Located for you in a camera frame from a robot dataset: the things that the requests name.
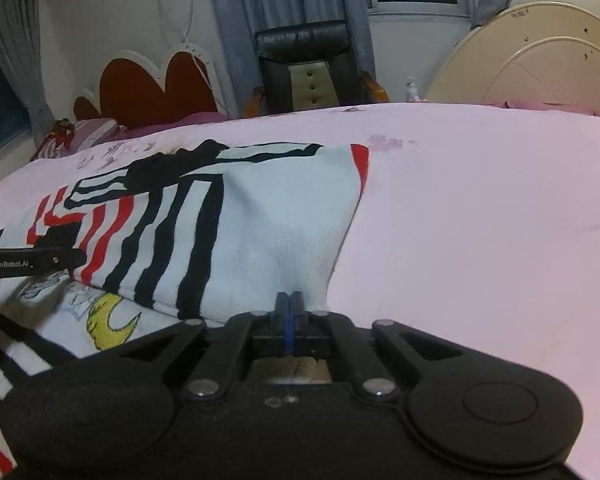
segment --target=pink bed sheet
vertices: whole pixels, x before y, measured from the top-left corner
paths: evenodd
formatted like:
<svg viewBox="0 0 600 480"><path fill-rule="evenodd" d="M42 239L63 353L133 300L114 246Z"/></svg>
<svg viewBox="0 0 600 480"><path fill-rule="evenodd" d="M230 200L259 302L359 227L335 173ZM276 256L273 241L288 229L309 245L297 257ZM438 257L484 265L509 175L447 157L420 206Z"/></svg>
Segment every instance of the pink bed sheet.
<svg viewBox="0 0 600 480"><path fill-rule="evenodd" d="M325 307L565 381L586 414L569 463L600 480L600 118L386 104L186 126L32 162L0 183L0 227L65 184L208 138L369 146Z"/></svg>

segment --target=metal screw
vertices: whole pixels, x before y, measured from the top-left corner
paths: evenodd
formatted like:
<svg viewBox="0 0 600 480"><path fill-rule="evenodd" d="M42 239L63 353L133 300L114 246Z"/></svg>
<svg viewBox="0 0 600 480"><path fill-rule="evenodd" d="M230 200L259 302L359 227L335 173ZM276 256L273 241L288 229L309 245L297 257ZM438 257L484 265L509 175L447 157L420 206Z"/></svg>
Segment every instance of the metal screw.
<svg viewBox="0 0 600 480"><path fill-rule="evenodd" d="M187 384L189 393L197 397L208 397L216 394L220 389L220 384L211 379L197 379Z"/></svg>
<svg viewBox="0 0 600 480"><path fill-rule="evenodd" d="M362 384L362 387L365 389L365 391L376 397L389 395L395 390L395 384L393 384L389 379L383 379L380 377L365 381L365 383Z"/></svg>
<svg viewBox="0 0 600 480"><path fill-rule="evenodd" d="M269 397L269 399L265 399L264 403L270 408L278 409L282 406L282 399L280 399L280 397Z"/></svg>

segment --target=folded cloth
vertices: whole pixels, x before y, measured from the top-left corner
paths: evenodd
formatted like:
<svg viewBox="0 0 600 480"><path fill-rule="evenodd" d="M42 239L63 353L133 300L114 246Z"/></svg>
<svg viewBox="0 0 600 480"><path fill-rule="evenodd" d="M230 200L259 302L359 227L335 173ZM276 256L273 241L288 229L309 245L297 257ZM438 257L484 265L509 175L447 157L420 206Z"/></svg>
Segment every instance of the folded cloth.
<svg viewBox="0 0 600 480"><path fill-rule="evenodd" d="M180 319L272 310L281 291L319 308L367 167L356 144L206 140L63 187L0 248L81 248L74 279Z"/></svg>

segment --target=heart-shaped headboard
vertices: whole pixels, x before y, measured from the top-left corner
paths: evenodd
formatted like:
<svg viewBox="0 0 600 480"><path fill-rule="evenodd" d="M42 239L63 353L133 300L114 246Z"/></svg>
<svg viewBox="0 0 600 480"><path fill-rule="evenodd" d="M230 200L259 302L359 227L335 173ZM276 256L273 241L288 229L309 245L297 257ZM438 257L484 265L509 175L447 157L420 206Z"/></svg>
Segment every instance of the heart-shaped headboard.
<svg viewBox="0 0 600 480"><path fill-rule="evenodd" d="M97 93L82 91L74 103L78 121L110 117L128 128L218 110L224 107L213 64L190 45L173 50L162 70L141 54L124 51L103 70Z"/></svg>

